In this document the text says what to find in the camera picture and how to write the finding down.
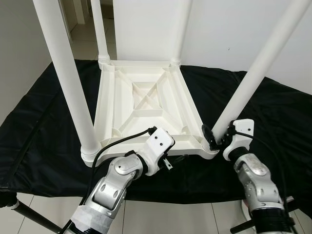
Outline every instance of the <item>black cloth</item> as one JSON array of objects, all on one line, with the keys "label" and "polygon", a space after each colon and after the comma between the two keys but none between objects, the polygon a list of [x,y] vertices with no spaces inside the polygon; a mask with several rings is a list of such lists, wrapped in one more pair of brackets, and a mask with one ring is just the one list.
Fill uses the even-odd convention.
[{"label": "black cloth", "polygon": [[[94,120],[100,69],[97,61],[76,60]],[[246,72],[181,66],[202,121],[213,127]],[[286,172],[287,195],[311,217],[312,96],[264,78],[239,118],[255,122],[254,135],[272,147]],[[272,172],[282,193],[276,159],[253,140],[250,151]],[[80,157],[80,142],[52,64],[0,127],[0,191],[42,196],[83,196],[90,168]],[[95,181],[104,176],[107,166]],[[221,154],[212,160],[189,156],[174,170],[142,176],[128,188],[127,199],[204,203],[244,198],[233,165]]]}]

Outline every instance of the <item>tile floor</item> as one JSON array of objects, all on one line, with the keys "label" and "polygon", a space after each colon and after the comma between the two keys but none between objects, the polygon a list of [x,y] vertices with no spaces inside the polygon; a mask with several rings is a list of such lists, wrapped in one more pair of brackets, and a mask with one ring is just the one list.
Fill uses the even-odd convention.
[{"label": "tile floor", "polygon": [[[108,51],[117,59],[113,19],[104,19]],[[98,50],[94,25],[77,25],[72,30],[72,50],[76,59],[97,59]],[[41,197],[18,194],[20,201],[35,211],[63,226],[79,204],[80,197]],[[312,221],[300,210],[291,212],[299,234],[312,233]],[[207,204],[165,204],[125,201],[113,221],[109,234],[229,234],[230,228],[244,222],[239,201]],[[0,209],[1,233],[52,234],[22,215]],[[252,229],[244,234],[253,234]]]}]

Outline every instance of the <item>white tape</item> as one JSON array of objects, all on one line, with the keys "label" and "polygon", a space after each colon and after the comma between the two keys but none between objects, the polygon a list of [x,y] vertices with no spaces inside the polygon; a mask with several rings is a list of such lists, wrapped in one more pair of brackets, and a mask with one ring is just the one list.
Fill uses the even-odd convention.
[{"label": "white tape", "polygon": [[111,226],[112,219],[89,206],[78,206],[71,217],[76,228],[84,232],[92,228],[102,234],[106,234]]}]

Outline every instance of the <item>black tablecloth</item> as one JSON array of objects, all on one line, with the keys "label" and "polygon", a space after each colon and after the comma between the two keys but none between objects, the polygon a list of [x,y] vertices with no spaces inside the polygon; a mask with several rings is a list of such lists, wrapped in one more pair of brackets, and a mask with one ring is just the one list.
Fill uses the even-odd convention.
[{"label": "black tablecloth", "polygon": [[[94,120],[100,69],[97,61],[76,60]],[[181,66],[201,119],[212,127],[246,72]],[[254,135],[269,144],[286,172],[287,194],[311,216],[312,96],[265,78],[239,118],[255,122]],[[280,191],[276,159],[257,141],[250,151],[272,172]],[[104,166],[97,174],[106,174]],[[80,157],[80,142],[52,64],[43,72],[0,127],[0,191],[42,196],[83,196],[90,169]],[[172,172],[143,176],[128,188],[127,199],[203,203],[244,198],[233,165],[189,156]]]}]

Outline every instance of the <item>black metal rod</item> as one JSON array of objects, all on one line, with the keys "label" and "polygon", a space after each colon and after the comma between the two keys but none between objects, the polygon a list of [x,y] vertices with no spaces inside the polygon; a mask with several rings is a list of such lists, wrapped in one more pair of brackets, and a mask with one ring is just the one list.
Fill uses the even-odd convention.
[{"label": "black metal rod", "polygon": [[21,215],[29,218],[30,220],[44,226],[45,228],[53,231],[54,233],[59,233],[62,228],[58,225],[52,223],[49,219],[43,217],[33,209],[26,206],[24,203],[19,201],[19,206],[17,206],[13,211],[20,213]]},{"label": "black metal rod", "polygon": [[235,234],[235,233],[241,232],[243,230],[246,230],[248,228],[251,228],[253,226],[254,226],[254,221],[251,219],[251,220],[248,220],[242,224],[237,225],[236,227],[231,228],[230,232],[232,234]]}]

